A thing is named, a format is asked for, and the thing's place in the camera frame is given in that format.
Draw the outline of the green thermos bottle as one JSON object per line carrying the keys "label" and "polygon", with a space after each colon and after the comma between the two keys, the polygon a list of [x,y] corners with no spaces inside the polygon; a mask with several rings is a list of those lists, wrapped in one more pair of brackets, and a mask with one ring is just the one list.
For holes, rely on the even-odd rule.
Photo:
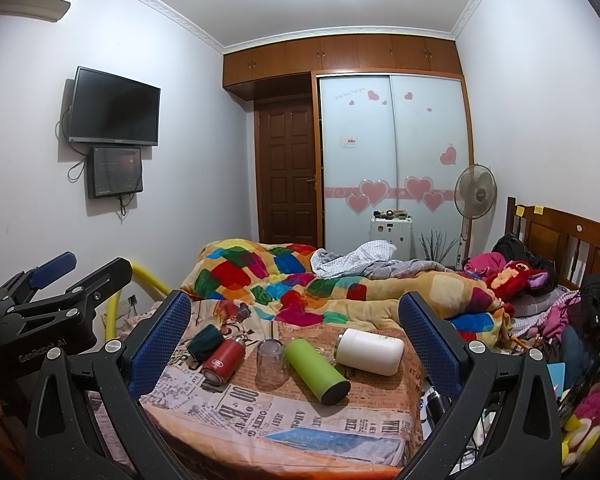
{"label": "green thermos bottle", "polygon": [[309,341],[302,338],[288,341],[285,356],[321,404],[335,405],[349,394],[350,382]]}

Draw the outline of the clear glass cup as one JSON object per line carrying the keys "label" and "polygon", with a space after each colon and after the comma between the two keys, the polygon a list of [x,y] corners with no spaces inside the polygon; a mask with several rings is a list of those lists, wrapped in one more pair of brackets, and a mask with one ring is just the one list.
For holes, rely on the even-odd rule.
{"label": "clear glass cup", "polygon": [[263,339],[257,346],[256,385],[264,391],[281,387],[289,377],[285,347],[277,339]]}

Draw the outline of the red thermos bottle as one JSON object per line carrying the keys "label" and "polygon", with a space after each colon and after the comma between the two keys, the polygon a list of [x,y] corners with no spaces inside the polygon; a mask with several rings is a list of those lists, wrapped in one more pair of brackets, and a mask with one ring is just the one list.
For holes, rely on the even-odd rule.
{"label": "red thermos bottle", "polygon": [[226,384],[242,365],[246,356],[246,340],[242,336],[224,340],[202,364],[201,373],[212,386]]}

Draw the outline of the newspaper print bed sheet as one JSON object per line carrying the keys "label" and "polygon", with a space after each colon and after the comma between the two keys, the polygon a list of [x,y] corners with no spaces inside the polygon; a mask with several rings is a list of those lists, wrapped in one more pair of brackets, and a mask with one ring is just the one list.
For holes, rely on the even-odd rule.
{"label": "newspaper print bed sheet", "polygon": [[[246,335],[244,362],[211,385],[186,349],[204,328]],[[406,346],[396,374],[343,367],[351,390],[321,404],[292,367],[265,365],[268,338],[302,338],[326,359],[344,329],[297,327],[233,301],[192,305],[189,326],[151,393],[140,404],[194,477],[209,479],[392,479],[422,445],[422,366]]]}

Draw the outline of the colourful patchwork blanket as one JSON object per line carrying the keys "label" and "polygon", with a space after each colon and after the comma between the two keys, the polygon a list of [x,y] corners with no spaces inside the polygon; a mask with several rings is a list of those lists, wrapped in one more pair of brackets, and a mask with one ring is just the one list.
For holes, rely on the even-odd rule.
{"label": "colourful patchwork blanket", "polygon": [[195,300],[243,302],[265,320],[359,330],[395,328],[399,300],[417,292],[465,340],[477,339],[490,349],[510,343],[514,308],[483,281],[440,266],[405,278],[321,278],[311,270],[314,252],[302,244],[217,240],[202,248],[182,291]]}

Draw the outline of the wooden headboard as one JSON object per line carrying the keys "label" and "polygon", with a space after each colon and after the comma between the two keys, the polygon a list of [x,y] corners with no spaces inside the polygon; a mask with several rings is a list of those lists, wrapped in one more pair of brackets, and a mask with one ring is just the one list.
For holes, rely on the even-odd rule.
{"label": "wooden headboard", "polygon": [[506,200],[505,232],[514,233],[535,255],[554,263],[559,284],[581,286],[600,274],[600,222],[570,212]]}

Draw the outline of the brown wooden door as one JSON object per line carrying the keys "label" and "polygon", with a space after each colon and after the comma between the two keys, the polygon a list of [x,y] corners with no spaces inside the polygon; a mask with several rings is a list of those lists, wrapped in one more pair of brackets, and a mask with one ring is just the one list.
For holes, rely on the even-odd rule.
{"label": "brown wooden door", "polygon": [[317,206],[313,110],[307,96],[256,104],[260,241],[315,246]]}

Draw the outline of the white small cabinet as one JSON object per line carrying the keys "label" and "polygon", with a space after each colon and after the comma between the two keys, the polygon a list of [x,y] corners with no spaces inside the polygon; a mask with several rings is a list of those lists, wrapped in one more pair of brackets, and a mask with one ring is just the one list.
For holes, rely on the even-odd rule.
{"label": "white small cabinet", "polygon": [[393,258],[412,258],[413,220],[404,210],[375,210],[370,219],[370,238],[385,240],[396,250]]}

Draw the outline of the white checkered cloth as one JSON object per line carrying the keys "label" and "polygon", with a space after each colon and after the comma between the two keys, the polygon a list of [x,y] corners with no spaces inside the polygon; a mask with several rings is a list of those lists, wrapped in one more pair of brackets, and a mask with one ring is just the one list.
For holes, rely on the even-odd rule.
{"label": "white checkered cloth", "polygon": [[395,251],[396,246],[388,240],[369,240],[347,255],[337,255],[320,248],[312,254],[310,266],[319,278],[361,275],[372,264],[389,261]]}

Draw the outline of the standing electric fan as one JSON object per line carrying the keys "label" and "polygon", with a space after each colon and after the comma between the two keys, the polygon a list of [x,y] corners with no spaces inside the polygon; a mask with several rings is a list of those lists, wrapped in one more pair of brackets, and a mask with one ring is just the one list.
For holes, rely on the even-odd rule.
{"label": "standing electric fan", "polygon": [[454,205],[462,217],[456,265],[464,266],[471,248],[474,223],[485,217],[496,203],[498,185],[493,172],[484,165],[472,164],[457,178]]}

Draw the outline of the sliding wardrobe with hearts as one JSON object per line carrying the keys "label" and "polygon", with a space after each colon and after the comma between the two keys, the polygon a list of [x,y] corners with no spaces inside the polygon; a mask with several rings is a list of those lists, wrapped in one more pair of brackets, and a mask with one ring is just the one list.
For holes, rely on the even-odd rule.
{"label": "sliding wardrobe with hearts", "polygon": [[325,248],[346,254],[371,240],[375,210],[404,210],[412,258],[454,268],[462,226],[454,188],[472,156],[460,80],[321,76],[317,95]]}

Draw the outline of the upper wooden cabinets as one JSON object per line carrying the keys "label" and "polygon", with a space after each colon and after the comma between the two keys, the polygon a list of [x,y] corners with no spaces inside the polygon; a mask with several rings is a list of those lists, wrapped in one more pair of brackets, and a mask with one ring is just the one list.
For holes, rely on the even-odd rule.
{"label": "upper wooden cabinets", "polygon": [[397,68],[460,75],[452,40],[412,35],[358,34],[274,42],[224,56],[225,87],[314,70]]}

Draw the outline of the yellow padded bed rail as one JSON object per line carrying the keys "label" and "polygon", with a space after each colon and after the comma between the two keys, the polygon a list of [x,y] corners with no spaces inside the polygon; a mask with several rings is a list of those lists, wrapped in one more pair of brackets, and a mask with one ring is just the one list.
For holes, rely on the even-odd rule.
{"label": "yellow padded bed rail", "polygon": [[142,290],[151,300],[163,300],[170,294],[170,287],[159,280],[144,266],[131,261],[132,282],[115,292],[107,301],[102,314],[104,337],[108,342],[117,337],[122,320],[137,315],[137,293]]}

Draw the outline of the small wall monitor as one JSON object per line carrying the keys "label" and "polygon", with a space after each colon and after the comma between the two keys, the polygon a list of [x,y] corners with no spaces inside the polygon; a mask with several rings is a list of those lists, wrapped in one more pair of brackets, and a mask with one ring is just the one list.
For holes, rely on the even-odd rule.
{"label": "small wall monitor", "polygon": [[91,200],[143,191],[140,148],[93,146],[86,160],[87,194]]}

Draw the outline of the large wall television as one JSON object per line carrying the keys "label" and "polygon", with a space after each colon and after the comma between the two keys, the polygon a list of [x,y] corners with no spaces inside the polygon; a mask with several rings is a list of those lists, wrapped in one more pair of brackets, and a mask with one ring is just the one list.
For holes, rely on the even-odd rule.
{"label": "large wall television", "polygon": [[79,66],[66,130],[70,143],[157,146],[161,89]]}

